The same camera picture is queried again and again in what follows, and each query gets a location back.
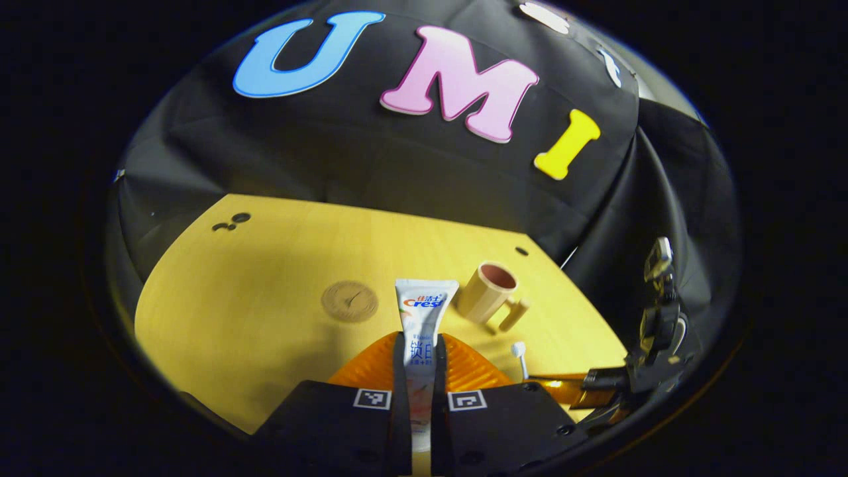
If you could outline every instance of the toothpaste tube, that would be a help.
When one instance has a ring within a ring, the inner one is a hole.
[[[456,280],[398,280],[400,323],[404,327],[406,392],[410,399],[412,451],[430,450],[436,336],[444,311],[460,287]]]

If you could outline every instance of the round coaster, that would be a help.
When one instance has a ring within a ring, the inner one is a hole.
[[[377,295],[364,283],[343,281],[324,290],[321,304],[330,316],[343,322],[364,322],[377,312]]]

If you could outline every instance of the orange soft gripper pad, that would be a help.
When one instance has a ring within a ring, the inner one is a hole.
[[[327,382],[352,388],[393,390],[392,356],[398,332],[389,333],[354,356]]]
[[[448,351],[448,392],[484,390],[514,384],[488,359],[469,345],[442,333]]]
[[[327,381],[330,384],[393,390],[393,350],[398,332],[387,334],[365,348]],[[448,392],[482,390],[513,384],[506,374],[469,345],[442,333],[448,352]]]

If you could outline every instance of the toothbrush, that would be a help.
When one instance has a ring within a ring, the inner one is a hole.
[[[522,375],[524,379],[528,379],[530,376],[527,374],[527,363],[524,362],[524,353],[527,352],[527,346],[524,345],[523,341],[516,341],[512,344],[512,356],[518,358],[520,362],[522,362]]]

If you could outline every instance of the yellow letter i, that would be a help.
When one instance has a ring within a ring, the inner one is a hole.
[[[600,137],[598,125],[580,109],[572,109],[568,116],[571,124],[562,133],[554,147],[547,153],[539,153],[533,164],[545,174],[561,181],[568,174],[568,165],[572,163],[583,147],[593,139]]]

